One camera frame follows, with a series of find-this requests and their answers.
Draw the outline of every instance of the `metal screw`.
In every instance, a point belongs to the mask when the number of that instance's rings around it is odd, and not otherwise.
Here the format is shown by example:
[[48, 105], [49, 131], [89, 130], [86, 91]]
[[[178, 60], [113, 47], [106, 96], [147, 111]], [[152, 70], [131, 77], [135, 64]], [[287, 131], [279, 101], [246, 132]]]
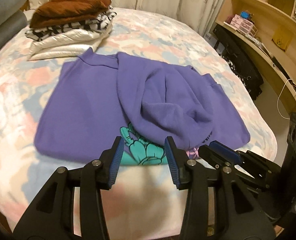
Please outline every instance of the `metal screw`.
[[195, 160], [187, 160], [187, 164], [189, 166], [195, 166], [197, 164], [197, 162]]
[[227, 166], [224, 166], [224, 167], [223, 167], [223, 172], [224, 172], [224, 173], [229, 174], [231, 171], [232, 171], [232, 170], [231, 170], [230, 167], [227, 167]]
[[99, 166], [101, 164], [101, 161], [100, 160], [94, 160], [94, 161], [92, 161], [92, 165], [93, 166]]
[[57, 169], [57, 173], [64, 173], [66, 171], [66, 168], [65, 167], [59, 167]]

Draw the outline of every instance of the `brown folded cloth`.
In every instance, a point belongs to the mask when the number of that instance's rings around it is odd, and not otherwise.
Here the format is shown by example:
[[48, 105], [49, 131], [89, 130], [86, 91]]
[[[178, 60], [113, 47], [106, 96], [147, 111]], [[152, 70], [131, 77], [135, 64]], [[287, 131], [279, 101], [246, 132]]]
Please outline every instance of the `brown folded cloth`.
[[35, 11], [30, 28], [95, 19], [110, 4], [111, 0], [50, 0]]

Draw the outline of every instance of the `blue object on shelf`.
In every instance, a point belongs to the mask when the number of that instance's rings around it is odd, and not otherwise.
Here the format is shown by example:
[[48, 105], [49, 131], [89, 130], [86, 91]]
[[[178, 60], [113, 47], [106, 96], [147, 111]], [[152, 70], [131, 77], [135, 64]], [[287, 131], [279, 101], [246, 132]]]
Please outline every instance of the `blue object on shelf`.
[[240, 16], [246, 20], [250, 20], [251, 19], [251, 15], [248, 12], [242, 11]]

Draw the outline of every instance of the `black and white patterned cloth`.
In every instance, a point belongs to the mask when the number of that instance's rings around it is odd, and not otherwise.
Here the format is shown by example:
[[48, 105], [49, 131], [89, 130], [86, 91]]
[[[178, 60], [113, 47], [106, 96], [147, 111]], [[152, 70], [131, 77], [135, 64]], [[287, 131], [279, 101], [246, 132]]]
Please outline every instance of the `black and white patterned cloth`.
[[243, 73], [241, 73], [241, 71], [236, 68], [235, 64], [230, 60], [229, 56], [221, 55], [221, 58], [223, 58], [228, 63], [232, 72], [241, 80], [244, 87], [247, 89], [251, 99], [255, 101], [257, 97], [262, 93], [262, 90], [260, 88], [261, 84], [257, 82], [256, 79], [253, 80], [253, 78], [249, 75], [244, 76]]
[[100, 13], [96, 19], [72, 22], [63, 25], [55, 25], [38, 29], [29, 29], [25, 32], [27, 38], [35, 41], [43, 41], [49, 36], [55, 36], [59, 33], [66, 33], [73, 29], [84, 29], [93, 32], [104, 32], [112, 19], [117, 15], [113, 7], [109, 6], [108, 10]]

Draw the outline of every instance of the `pastel floral bedspread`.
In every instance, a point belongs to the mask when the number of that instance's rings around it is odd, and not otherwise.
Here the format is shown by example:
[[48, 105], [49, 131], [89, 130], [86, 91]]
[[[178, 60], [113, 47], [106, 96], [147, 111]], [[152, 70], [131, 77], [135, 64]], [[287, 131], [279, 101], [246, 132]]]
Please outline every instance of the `pastel floral bedspread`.
[[[222, 85], [251, 134], [250, 142], [241, 150], [249, 149], [274, 160], [274, 134], [241, 81], [201, 36], [162, 15], [116, 11], [113, 32], [97, 53], [124, 51], [171, 64], [192, 65], [200, 74], [210, 73]], [[25, 30], [0, 50], [0, 211], [12, 229], [57, 167], [84, 165], [40, 155], [34, 148], [37, 123], [58, 82], [61, 66], [73, 58], [27, 61], [32, 40], [24, 36]], [[186, 191], [178, 191], [173, 185], [168, 165], [120, 167], [115, 185], [102, 192], [110, 238], [156, 239], [179, 234], [186, 196]], [[78, 214], [76, 205], [75, 218]], [[79, 234], [78, 219], [74, 227]]]

